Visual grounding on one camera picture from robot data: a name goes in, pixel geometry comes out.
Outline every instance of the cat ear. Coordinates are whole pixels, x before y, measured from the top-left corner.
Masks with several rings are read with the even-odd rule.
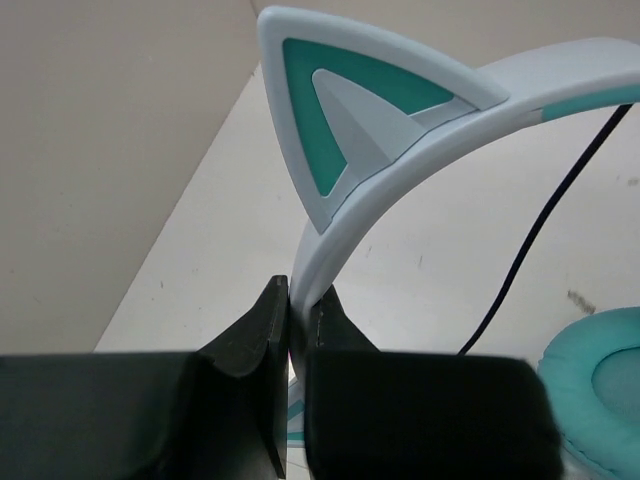
[[[270,7],[258,31],[280,147],[319,233],[358,185],[430,130],[508,98],[439,52],[351,20]]]

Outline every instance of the headphones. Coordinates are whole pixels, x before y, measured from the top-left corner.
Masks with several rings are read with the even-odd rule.
[[[640,101],[640,44],[592,38],[477,70],[331,15],[269,7],[263,73],[289,174],[309,216],[291,276],[291,358],[304,381],[311,308],[400,198],[518,130]]]

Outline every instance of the teal inner ear panel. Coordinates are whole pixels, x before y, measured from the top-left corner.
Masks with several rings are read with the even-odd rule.
[[[282,45],[296,126],[311,175],[327,196],[347,166],[313,87],[324,68],[375,93],[407,115],[453,99],[453,94],[414,73],[375,58],[315,42],[289,38]]]
[[[640,85],[612,88],[601,92],[581,95],[547,105],[542,109],[542,121],[548,122],[574,113],[640,102]]]

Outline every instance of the white floor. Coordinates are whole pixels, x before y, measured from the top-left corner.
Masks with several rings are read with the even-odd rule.
[[[367,235],[337,280],[349,316],[383,349],[457,350],[542,205],[609,114],[512,135],[414,190]],[[476,352],[535,364],[553,336],[584,315],[569,291],[597,310],[640,303],[639,131],[637,107],[552,215]],[[98,350],[202,346],[252,305],[271,275],[290,272],[305,218],[258,70]],[[299,453],[291,478],[304,478]]]

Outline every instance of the black cable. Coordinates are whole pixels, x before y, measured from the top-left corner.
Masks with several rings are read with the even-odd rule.
[[[511,284],[515,279],[516,274],[518,273],[518,270],[520,270],[520,267],[522,266],[522,262],[524,262],[524,259],[527,256],[527,253],[529,253],[529,249],[531,248],[533,241],[538,236],[538,233],[540,233],[540,230],[542,229],[544,222],[547,221],[547,218],[549,218],[549,215],[551,215],[551,212],[556,207],[556,205],[558,204],[562,196],[567,192],[567,190],[569,189],[571,184],[574,182],[574,180],[578,177],[578,175],[580,175],[580,172],[582,172],[584,167],[587,166],[589,161],[593,158],[593,156],[596,154],[598,149],[605,142],[607,137],[609,137],[611,132],[615,130],[615,128],[618,126],[620,121],[624,118],[624,116],[627,114],[627,112],[630,109],[631,109],[631,105],[621,105],[616,109],[615,112],[613,112],[613,115],[611,115],[609,120],[607,120],[607,123],[604,124],[602,129],[591,141],[587,149],[582,153],[582,155],[580,155],[580,158],[575,163],[575,165],[571,168],[571,170],[569,170],[569,173],[567,173],[566,177],[564,177],[564,179],[562,180],[562,183],[560,183],[556,191],[553,192],[553,195],[551,195],[549,200],[547,200],[546,205],[540,212],[540,215],[538,215],[538,218],[536,218],[535,223],[533,224],[533,226],[531,227],[531,230],[529,230],[529,233],[527,234],[527,238],[525,238],[524,243],[520,247],[520,250],[518,251],[518,254],[516,255],[515,260],[511,264],[511,268],[509,268],[507,277],[505,278],[504,283],[502,284],[502,287],[500,288],[500,291],[496,296],[496,299],[493,301],[491,308],[489,308],[489,311],[485,315],[484,319],[482,319],[482,322],[480,322],[480,325],[478,326],[476,331],[473,333],[473,335],[471,335],[471,338],[469,338],[467,343],[465,343],[464,346],[460,349],[460,351],[458,352],[458,355],[466,354],[476,344],[478,339],[482,336],[484,331],[487,329],[487,327],[491,323],[491,320],[493,320],[493,317],[496,315],[498,309],[500,308],[500,305],[502,305],[502,302],[507,296],[507,293],[511,288]]]

